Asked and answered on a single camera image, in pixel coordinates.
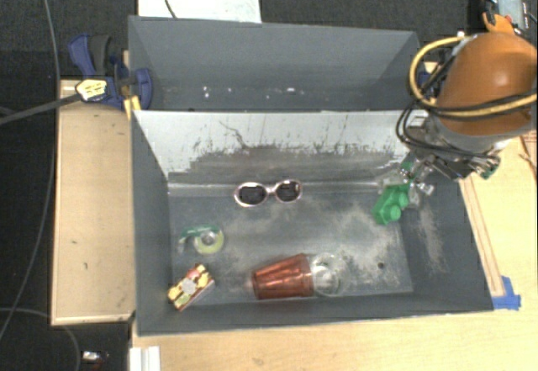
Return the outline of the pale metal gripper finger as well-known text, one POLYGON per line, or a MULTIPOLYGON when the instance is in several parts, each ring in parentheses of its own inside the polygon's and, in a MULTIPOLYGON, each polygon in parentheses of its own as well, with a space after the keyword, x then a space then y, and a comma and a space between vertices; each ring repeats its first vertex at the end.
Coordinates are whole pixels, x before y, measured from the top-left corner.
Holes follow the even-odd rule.
POLYGON ((397 187, 409 183, 409 177, 403 174, 384 174, 375 180, 377 192, 383 193, 389 187, 397 187))
POLYGON ((435 186, 425 182, 413 180, 409 185, 409 207, 419 208, 425 198, 431 196, 435 186))

